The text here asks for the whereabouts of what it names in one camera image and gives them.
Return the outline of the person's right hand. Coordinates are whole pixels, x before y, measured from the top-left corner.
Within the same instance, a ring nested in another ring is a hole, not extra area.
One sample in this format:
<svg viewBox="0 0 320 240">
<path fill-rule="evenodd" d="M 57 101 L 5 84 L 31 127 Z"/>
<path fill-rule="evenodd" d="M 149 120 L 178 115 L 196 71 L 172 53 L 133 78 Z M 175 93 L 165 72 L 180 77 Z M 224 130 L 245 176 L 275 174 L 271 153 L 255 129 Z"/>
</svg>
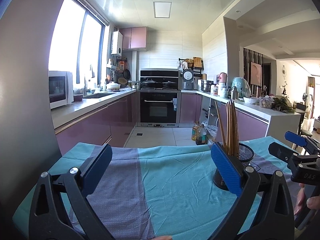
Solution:
<svg viewBox="0 0 320 240">
<path fill-rule="evenodd" d="M 304 184 L 299 184 L 300 190 L 297 194 L 297 201 L 294 208 L 294 215 L 298 215 L 303 207 L 308 207 L 310 210 L 319 210 L 320 209 L 320 196 L 313 196 L 306 199 L 304 192 Z"/>
</svg>

